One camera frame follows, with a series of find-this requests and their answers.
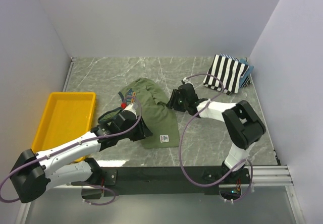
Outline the olive green tank top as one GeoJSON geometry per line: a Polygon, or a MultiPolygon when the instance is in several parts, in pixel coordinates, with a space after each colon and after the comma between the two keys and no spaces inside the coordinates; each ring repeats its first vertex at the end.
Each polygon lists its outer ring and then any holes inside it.
{"type": "Polygon", "coordinates": [[[139,78],[118,92],[121,100],[133,95],[142,105],[142,118],[153,133],[140,141],[144,149],[175,148],[180,134],[175,113],[167,108],[169,101],[162,88],[154,81],[139,78]]]}

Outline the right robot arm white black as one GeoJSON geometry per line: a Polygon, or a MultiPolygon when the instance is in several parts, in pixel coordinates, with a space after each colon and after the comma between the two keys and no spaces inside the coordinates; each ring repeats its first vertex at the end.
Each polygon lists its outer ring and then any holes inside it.
{"type": "Polygon", "coordinates": [[[192,84],[184,83],[172,91],[167,108],[188,112],[193,118],[206,118],[223,122],[232,141],[229,154],[223,162],[222,179],[233,183],[239,178],[251,149],[265,133],[263,121],[249,102],[222,103],[199,99],[192,84]]]}

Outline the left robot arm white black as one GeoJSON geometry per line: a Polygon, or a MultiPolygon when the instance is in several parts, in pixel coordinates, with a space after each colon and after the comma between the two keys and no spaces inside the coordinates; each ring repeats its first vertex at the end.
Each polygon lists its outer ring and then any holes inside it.
{"type": "Polygon", "coordinates": [[[47,190],[70,182],[94,185],[102,169],[93,158],[72,164],[83,156],[115,146],[118,141],[143,140],[153,135],[132,103],[109,120],[104,120],[84,135],[58,147],[33,152],[23,151],[16,160],[10,180],[22,203],[39,198],[47,190]]]}

